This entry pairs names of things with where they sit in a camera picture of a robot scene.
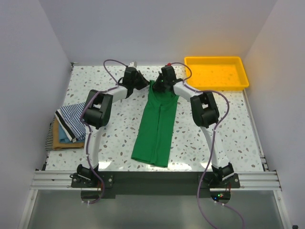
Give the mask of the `green tank top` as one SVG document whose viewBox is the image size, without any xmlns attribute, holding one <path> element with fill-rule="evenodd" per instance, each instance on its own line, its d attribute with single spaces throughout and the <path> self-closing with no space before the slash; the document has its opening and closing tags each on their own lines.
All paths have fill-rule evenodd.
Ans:
<svg viewBox="0 0 305 229">
<path fill-rule="evenodd" d="M 131 159 L 156 167 L 168 167 L 179 96 L 154 91 L 154 85 L 155 81 L 151 80 Z"/>
</svg>

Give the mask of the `blue white striped tank top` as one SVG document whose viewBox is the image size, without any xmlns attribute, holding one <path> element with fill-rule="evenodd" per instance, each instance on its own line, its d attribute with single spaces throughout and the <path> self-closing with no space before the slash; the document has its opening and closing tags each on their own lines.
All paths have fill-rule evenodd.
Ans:
<svg viewBox="0 0 305 229">
<path fill-rule="evenodd" d="M 85 125 L 80 121 L 85 102 L 62 106 L 60 108 L 65 120 L 71 125 L 72 131 L 76 135 L 77 143 L 85 140 Z"/>
</svg>

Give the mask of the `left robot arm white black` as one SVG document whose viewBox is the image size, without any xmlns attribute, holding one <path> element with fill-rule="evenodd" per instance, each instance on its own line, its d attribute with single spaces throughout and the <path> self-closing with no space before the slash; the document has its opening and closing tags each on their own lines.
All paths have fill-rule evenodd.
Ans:
<svg viewBox="0 0 305 229">
<path fill-rule="evenodd" d="M 80 121 L 85 125 L 86 137 L 84 144 L 85 162 L 77 167 L 71 175 L 72 187 L 105 187 L 101 175 L 98 175 L 99 156 L 102 130 L 108 124 L 112 104 L 132 95 L 134 89 L 141 90 L 149 85 L 135 63 L 125 68 L 124 76 L 114 88 L 106 91 L 90 90 L 85 102 Z"/>
</svg>

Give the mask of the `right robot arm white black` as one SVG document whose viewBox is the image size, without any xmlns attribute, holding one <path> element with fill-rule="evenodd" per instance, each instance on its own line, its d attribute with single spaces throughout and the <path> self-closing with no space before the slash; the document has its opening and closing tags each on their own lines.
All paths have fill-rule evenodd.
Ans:
<svg viewBox="0 0 305 229">
<path fill-rule="evenodd" d="M 217 187 L 224 187 L 229 182 L 229 178 L 234 175 L 234 169 L 216 129 L 229 113 L 230 106 L 227 98 L 214 90 L 200 91 L 191 87 L 185 80 L 176 77 L 171 65 L 161 68 L 152 88 L 156 92 L 171 92 L 190 103 L 193 121 L 201 128 L 210 150 L 208 165 L 211 165 L 212 172 L 205 175 L 202 180 Z M 226 102 L 227 110 L 223 117 L 220 117 L 213 94 L 220 95 Z"/>
</svg>

